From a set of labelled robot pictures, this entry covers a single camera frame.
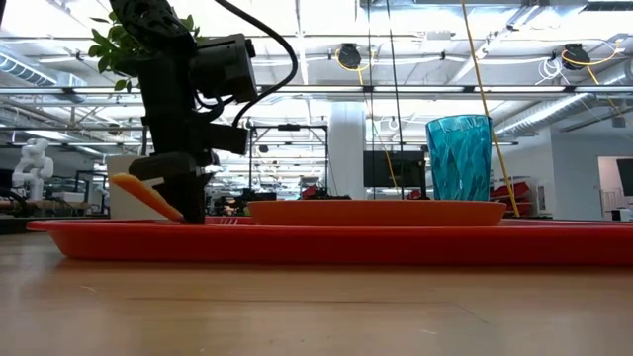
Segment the blue cup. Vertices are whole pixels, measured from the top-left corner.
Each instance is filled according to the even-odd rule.
[[[460,115],[426,124],[436,200],[490,199],[492,125],[484,115]]]

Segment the red tray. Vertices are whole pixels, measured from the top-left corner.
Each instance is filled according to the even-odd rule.
[[[633,265],[633,224],[503,221],[494,227],[305,227],[31,222],[68,257],[250,263]]]

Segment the white wall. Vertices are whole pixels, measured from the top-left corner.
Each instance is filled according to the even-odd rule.
[[[603,219],[599,156],[633,155],[633,141],[622,135],[581,135],[552,130],[555,167],[555,219]]]
[[[501,154],[509,176],[532,177],[536,186],[545,189],[545,211],[541,214],[554,214],[556,211],[556,191],[554,186],[554,162],[552,159],[552,141],[550,129],[541,130],[537,136],[521,137],[517,146],[502,146]],[[503,172],[493,148],[493,177],[503,178]]]

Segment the white column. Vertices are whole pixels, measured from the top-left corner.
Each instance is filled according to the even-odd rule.
[[[365,148],[365,105],[335,102],[329,118],[329,174],[332,195],[365,199],[363,150]]]

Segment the orange plate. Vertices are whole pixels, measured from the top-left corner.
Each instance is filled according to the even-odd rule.
[[[261,225],[494,226],[505,204],[462,201],[271,201],[248,208]]]

